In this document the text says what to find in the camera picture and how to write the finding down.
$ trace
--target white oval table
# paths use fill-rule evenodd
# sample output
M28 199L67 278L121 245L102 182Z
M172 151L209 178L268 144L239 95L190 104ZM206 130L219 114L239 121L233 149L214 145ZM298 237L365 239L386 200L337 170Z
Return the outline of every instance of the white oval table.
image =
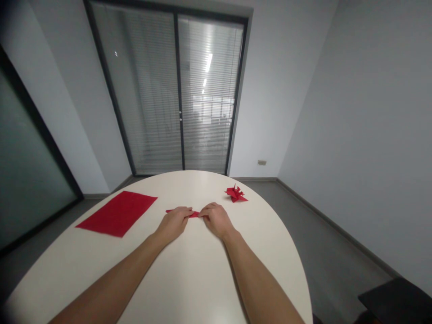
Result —
M237 183L247 202L224 193ZM158 197L123 238L75 228L121 191ZM153 176L113 193L64 231L42 254L7 301L18 323L47 323L95 280L133 251L159 225L166 209L200 211L221 204L251 249L277 279L306 322L312 309L305 273L293 240L275 211L252 189L205 171ZM222 243L202 219L157 257L119 323L246 323Z

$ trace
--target black chair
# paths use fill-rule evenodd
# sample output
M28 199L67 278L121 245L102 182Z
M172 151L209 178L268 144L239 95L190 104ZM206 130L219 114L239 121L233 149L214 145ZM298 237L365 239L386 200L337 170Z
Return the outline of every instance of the black chair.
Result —
M404 278L359 295L382 324L432 324L432 298Z

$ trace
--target red paper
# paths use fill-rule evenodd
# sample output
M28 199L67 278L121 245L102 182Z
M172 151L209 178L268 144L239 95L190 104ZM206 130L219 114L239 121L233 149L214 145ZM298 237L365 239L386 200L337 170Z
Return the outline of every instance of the red paper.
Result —
M245 197L243 197L244 193L243 191L240 191L239 186L237 186L237 189L235 188L235 184L234 187L227 188L225 192L231 196L231 200L233 203L235 203L237 200L248 201Z
M189 218L192 218L192 217L198 217L198 215L199 215L199 212L194 211L193 214L192 214L191 216L189 216Z
M156 199L123 191L76 227L121 238Z

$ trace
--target floor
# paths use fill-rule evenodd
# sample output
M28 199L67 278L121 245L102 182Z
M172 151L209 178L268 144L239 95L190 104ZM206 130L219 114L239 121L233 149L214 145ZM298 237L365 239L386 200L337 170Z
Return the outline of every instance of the floor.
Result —
M128 184L139 181L133 178ZM391 277L318 215L274 181L244 181L276 211L290 232L305 269L313 312L324 324L351 324L364 311L357 296ZM8 271L3 303L43 251L100 199L84 200L0 260Z

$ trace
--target door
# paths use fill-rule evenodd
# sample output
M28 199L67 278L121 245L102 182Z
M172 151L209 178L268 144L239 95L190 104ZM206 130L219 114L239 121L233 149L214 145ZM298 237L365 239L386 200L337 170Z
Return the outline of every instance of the door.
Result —
M247 18L85 3L133 174L226 174Z
M0 250L76 202L81 192L0 48Z

